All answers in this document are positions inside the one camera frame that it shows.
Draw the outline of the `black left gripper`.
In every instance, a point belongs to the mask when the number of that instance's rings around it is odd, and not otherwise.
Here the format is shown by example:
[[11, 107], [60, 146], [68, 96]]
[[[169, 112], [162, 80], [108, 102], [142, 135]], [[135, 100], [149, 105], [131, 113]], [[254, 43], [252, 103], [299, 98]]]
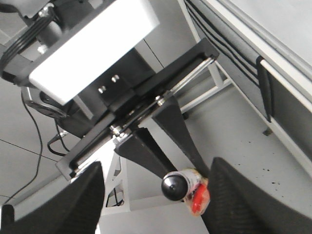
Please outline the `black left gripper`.
[[147, 128], [139, 124], [152, 117], [205, 178], [210, 169], [200, 155], [174, 94], [219, 53], [207, 40], [155, 73], [136, 50], [123, 56], [112, 68], [65, 105], [57, 122], [79, 137], [79, 142], [57, 164], [66, 179], [87, 166], [91, 155], [112, 136], [121, 137], [115, 152], [163, 178], [176, 167], [167, 158]]

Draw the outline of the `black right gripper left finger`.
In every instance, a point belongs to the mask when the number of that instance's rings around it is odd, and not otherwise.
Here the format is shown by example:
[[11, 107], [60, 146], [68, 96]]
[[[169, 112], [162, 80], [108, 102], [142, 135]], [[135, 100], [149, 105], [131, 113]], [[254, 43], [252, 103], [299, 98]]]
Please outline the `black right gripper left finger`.
[[99, 161], [73, 183], [24, 217], [14, 221], [14, 208], [4, 205], [2, 234], [94, 234], [104, 203]]

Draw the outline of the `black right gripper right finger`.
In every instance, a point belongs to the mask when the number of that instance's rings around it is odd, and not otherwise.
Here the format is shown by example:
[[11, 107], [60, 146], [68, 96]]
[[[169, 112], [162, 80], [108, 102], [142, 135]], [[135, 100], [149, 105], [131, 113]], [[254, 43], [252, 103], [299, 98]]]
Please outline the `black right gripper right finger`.
[[211, 234], [310, 234], [312, 219], [278, 201], [231, 166], [213, 159], [207, 210], [201, 216]]

